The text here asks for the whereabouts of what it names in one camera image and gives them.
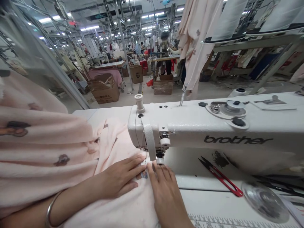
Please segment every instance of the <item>silver bangle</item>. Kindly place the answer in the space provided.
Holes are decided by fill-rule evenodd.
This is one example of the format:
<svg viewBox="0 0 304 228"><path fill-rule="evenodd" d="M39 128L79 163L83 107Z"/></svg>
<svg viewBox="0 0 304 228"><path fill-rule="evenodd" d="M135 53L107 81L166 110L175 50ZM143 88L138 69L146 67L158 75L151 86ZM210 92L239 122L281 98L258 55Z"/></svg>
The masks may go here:
<svg viewBox="0 0 304 228"><path fill-rule="evenodd" d="M53 207L53 204L54 204L55 200L57 199L57 197L58 197L64 190L58 192L58 193L54 196L54 198L53 198L52 202L50 203L50 205L48 206L47 214L46 214L46 216L45 216L45 227L46 227L46 228L58 228L58 227L61 226L61 225L56 226L56 227L55 227L55 226L52 226L51 223L50 223L50 216L51 216L51 210L52 210L52 207Z"/></svg>

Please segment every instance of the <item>pink garment on table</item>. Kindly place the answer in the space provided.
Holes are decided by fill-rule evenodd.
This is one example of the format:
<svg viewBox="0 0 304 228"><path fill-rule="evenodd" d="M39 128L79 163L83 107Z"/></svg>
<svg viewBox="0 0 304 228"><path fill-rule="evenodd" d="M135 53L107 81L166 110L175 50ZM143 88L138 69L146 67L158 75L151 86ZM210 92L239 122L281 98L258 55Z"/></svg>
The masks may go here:
<svg viewBox="0 0 304 228"><path fill-rule="evenodd" d="M212 36L222 13L222 0L187 0L177 39L182 48L180 59L186 58L187 95L197 93L201 70L213 50L213 44L200 44Z"/></svg>
<svg viewBox="0 0 304 228"><path fill-rule="evenodd" d="M107 119L92 128L86 119L68 114L45 89L14 71L5 73L0 77L0 218L141 152L126 123ZM96 201L64 227L154 228L150 180L146 173L140 177L135 180L138 188Z"/></svg>
<svg viewBox="0 0 304 228"><path fill-rule="evenodd" d="M114 81L119 87L120 84L123 82L121 78L121 74L117 68L110 68L110 69L89 69L89 77L90 79L94 79L97 75L110 73L113 75Z"/></svg>

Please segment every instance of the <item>ruler scale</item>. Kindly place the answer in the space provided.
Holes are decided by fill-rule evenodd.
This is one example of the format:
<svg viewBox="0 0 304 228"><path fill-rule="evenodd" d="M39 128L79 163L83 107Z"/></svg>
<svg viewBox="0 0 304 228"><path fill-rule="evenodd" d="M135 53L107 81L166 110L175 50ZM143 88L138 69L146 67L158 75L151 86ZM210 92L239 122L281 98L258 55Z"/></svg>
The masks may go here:
<svg viewBox="0 0 304 228"><path fill-rule="evenodd" d="M200 214L188 214L188 216L196 228L299 228L295 225L255 222ZM161 228L161 225L157 223L156 228Z"/></svg>

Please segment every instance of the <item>factory floor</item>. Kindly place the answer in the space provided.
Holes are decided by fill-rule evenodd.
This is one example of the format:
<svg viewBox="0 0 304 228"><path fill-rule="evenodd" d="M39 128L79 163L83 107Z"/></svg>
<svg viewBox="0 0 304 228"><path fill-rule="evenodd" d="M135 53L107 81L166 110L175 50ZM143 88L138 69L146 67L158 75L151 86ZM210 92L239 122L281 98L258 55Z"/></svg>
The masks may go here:
<svg viewBox="0 0 304 228"><path fill-rule="evenodd" d="M151 87L148 87L146 84L149 80L150 78L148 76L144 76L143 83L133 85L134 93L131 94L130 80L129 78L124 78L126 88L124 89L124 92L120 92L119 101L117 102L98 104L91 92L84 95L84 97L92 109L135 105L136 103L134 96L138 93L143 94L143 100L146 104L174 102L181 100L182 86L174 85L172 95L154 95L154 90ZM247 92L250 92L257 83L258 82L248 81L241 77L225 78L222 80L219 79L217 82L199 82L197 96L195 98L186 97L185 100L225 98L233 89L236 88L244 88L247 90ZM288 80L282 76L273 76L258 93L266 94L275 92L292 92L299 90L303 86L304 82L293 84L288 82ZM68 95L62 97L60 101L67 107L69 113L73 113L75 110L81 109L80 106Z"/></svg>

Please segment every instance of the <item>hand on fabric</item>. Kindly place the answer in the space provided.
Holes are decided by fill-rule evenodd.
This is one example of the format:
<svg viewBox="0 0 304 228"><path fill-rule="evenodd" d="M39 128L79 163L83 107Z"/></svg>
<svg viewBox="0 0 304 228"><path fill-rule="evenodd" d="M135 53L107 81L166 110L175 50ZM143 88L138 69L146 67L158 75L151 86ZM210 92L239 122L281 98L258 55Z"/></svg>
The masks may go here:
<svg viewBox="0 0 304 228"><path fill-rule="evenodd" d="M117 198L138 187L136 182L130 180L146 169L146 165L137 167L144 159L145 156L140 154L132 156L89 178L93 201Z"/></svg>
<svg viewBox="0 0 304 228"><path fill-rule="evenodd" d="M190 221L175 174L168 166L153 161L157 177L148 163L148 172L154 194L154 207L162 228L194 228Z"/></svg>

